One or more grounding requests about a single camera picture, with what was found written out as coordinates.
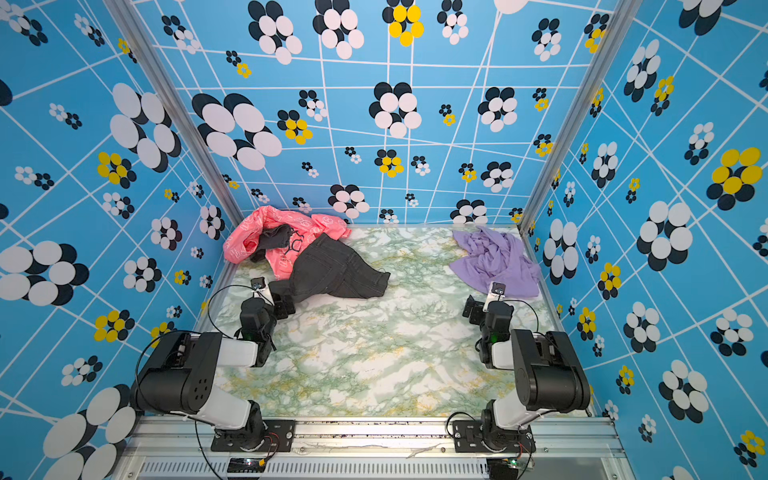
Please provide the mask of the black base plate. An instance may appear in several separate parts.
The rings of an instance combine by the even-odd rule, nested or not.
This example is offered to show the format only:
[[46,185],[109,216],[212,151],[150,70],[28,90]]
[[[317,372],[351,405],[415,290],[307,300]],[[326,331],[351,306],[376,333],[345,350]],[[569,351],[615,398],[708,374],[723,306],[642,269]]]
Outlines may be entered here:
[[517,456],[536,452],[530,429],[504,430],[493,424],[483,426],[478,420],[452,419],[446,430],[456,453]]
[[267,419],[238,430],[214,430],[213,452],[277,453],[289,452],[297,422],[293,419]]

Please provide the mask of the right controller board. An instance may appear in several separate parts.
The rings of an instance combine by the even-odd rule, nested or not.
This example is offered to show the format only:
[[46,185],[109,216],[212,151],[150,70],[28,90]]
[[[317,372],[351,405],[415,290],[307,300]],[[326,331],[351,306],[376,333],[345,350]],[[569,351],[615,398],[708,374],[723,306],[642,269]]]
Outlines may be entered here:
[[508,458],[488,458],[486,460],[490,480],[517,480],[521,470],[517,460]]

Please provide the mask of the right aluminium corner post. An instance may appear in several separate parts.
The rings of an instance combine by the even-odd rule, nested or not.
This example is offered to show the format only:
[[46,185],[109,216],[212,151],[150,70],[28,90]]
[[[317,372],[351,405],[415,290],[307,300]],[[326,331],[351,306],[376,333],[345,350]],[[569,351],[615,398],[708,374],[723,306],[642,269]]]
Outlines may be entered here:
[[594,94],[601,87],[602,81],[620,50],[632,20],[635,18],[641,5],[641,0],[617,2],[616,9],[610,17],[606,37],[590,62],[585,77],[555,138],[553,152],[545,162],[529,201],[524,208],[522,223],[519,225],[519,230],[523,236],[526,236],[527,229],[536,220],[538,212],[550,190],[550,183],[565,160],[568,148],[573,143],[576,134],[584,122],[588,105],[591,103]]

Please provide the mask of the aluminium front rail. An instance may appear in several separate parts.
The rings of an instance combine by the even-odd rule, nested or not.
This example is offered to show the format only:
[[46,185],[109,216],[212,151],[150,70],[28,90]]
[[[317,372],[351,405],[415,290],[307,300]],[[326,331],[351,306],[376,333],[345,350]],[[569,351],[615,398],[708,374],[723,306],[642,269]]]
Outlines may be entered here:
[[[456,453],[438,417],[305,417],[289,452],[213,452],[212,431],[179,419],[141,421],[116,479],[489,479],[486,460],[517,460],[518,479],[631,479],[612,422],[563,417],[533,425],[536,452]],[[262,474],[228,474],[229,459],[265,458]]]

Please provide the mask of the left controller board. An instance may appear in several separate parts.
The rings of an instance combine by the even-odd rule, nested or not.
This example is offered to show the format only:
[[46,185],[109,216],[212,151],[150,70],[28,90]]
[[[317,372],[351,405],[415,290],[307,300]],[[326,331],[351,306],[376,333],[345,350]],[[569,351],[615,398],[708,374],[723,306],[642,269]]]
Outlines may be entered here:
[[266,471],[267,460],[265,458],[237,458],[229,459],[227,465],[228,474],[262,474]]

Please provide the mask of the purple cloth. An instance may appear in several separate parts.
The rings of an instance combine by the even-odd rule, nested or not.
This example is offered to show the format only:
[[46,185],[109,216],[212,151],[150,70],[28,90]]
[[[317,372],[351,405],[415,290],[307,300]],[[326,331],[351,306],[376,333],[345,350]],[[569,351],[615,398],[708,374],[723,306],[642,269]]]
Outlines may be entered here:
[[454,231],[453,238],[466,255],[449,265],[468,286],[487,293],[493,283],[505,286],[507,297],[529,299],[539,295],[539,265],[530,260],[520,238],[479,226],[475,231]]

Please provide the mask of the left aluminium corner post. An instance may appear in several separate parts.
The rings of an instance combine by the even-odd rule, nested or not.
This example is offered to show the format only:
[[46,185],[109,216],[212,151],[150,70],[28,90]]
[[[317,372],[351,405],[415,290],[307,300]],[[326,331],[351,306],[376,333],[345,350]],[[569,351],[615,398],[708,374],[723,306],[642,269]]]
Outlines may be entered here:
[[105,1],[104,4],[119,30],[126,36],[130,47],[136,52],[144,74],[154,92],[160,97],[202,176],[208,182],[224,212],[235,224],[238,224],[243,220],[244,215],[229,189],[223,184],[221,171],[186,112],[185,104],[171,81],[168,68],[151,46],[145,29],[140,25],[139,15],[129,1]]

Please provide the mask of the aluminium corner post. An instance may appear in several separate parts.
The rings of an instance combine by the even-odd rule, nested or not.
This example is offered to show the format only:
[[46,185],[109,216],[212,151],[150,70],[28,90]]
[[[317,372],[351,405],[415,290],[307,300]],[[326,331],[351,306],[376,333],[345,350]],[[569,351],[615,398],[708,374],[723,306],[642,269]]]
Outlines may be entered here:
[[590,62],[585,77],[555,138],[553,152],[545,162],[529,201],[524,208],[522,223],[519,225],[519,230],[523,236],[526,236],[527,229],[536,220],[538,212],[550,190],[550,183],[565,160],[568,148],[573,143],[576,134],[584,122],[588,105],[591,103],[594,94],[601,87],[602,81],[620,50],[632,20],[635,18],[641,5],[641,0],[617,2],[616,9],[610,17],[606,37]]
[[229,189],[223,184],[221,171],[186,112],[185,104],[171,81],[168,68],[151,46],[145,29],[140,25],[139,15],[129,1],[105,1],[104,4],[119,30],[126,36],[130,47],[136,52],[144,74],[154,92],[160,97],[202,176],[208,182],[224,212],[235,224],[238,224],[243,220],[244,215]]

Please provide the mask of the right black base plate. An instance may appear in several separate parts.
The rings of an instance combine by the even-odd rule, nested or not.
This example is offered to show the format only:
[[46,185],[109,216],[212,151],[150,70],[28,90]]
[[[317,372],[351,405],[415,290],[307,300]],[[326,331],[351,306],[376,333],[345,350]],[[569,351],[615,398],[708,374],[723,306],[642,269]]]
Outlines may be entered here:
[[536,452],[530,429],[504,430],[493,424],[483,426],[478,420],[452,419],[446,430],[456,453],[517,456]]

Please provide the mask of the pink patterned cloth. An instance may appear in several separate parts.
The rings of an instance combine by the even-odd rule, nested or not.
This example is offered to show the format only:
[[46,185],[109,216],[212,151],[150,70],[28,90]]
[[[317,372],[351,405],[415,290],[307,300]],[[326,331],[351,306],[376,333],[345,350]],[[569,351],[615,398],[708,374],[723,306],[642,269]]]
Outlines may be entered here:
[[272,206],[248,215],[223,245],[224,257],[233,264],[265,258],[277,280],[288,279],[299,255],[323,234],[333,240],[347,238],[351,229],[332,215],[307,216]]

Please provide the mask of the controller board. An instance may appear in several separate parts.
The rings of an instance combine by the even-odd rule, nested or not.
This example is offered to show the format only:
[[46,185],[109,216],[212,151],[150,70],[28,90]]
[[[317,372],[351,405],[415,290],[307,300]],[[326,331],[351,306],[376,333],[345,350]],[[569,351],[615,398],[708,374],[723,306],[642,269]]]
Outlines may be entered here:
[[517,480],[521,470],[517,460],[508,458],[488,458],[486,460],[490,480]]
[[262,474],[266,471],[267,460],[265,458],[237,458],[229,459],[227,465],[228,474]]

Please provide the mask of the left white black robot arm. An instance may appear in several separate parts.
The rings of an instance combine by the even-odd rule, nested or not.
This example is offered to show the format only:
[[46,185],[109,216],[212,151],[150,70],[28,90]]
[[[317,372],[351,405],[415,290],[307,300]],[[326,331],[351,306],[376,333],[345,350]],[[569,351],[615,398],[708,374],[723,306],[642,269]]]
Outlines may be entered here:
[[173,330],[153,340],[149,359],[135,367],[131,403],[142,412],[210,426],[214,452],[288,452],[293,420],[266,420],[256,401],[215,385],[219,368],[264,366],[276,351],[277,323],[295,313],[292,296],[261,278],[247,288],[252,295],[241,304],[240,328],[233,335]]

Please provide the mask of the black denim shorts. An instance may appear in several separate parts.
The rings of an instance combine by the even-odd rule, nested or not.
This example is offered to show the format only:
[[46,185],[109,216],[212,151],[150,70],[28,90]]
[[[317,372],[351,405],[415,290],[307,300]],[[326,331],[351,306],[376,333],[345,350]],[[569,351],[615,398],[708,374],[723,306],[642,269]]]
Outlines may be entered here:
[[327,294],[346,299],[382,297],[389,272],[374,269],[351,247],[321,234],[297,257],[287,279],[268,283],[272,295],[290,296],[294,302]]

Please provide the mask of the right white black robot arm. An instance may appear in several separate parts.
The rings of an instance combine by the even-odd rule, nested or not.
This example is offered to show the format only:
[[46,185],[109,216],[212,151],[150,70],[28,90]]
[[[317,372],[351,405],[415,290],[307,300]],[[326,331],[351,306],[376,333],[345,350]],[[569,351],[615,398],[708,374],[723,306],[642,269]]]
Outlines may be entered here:
[[456,438],[494,453],[535,450],[531,424],[547,414],[586,410],[590,386],[568,335],[512,326],[514,306],[503,299],[467,298],[462,316],[480,330],[476,351],[488,369],[514,375],[515,389],[488,402],[478,421],[459,424]]

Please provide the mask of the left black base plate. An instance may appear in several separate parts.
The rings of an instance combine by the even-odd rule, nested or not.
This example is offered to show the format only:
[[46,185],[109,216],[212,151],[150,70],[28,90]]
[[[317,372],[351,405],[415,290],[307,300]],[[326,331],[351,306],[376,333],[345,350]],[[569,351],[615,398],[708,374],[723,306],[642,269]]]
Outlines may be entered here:
[[277,453],[289,452],[297,422],[293,419],[267,419],[238,430],[214,430],[213,452]]

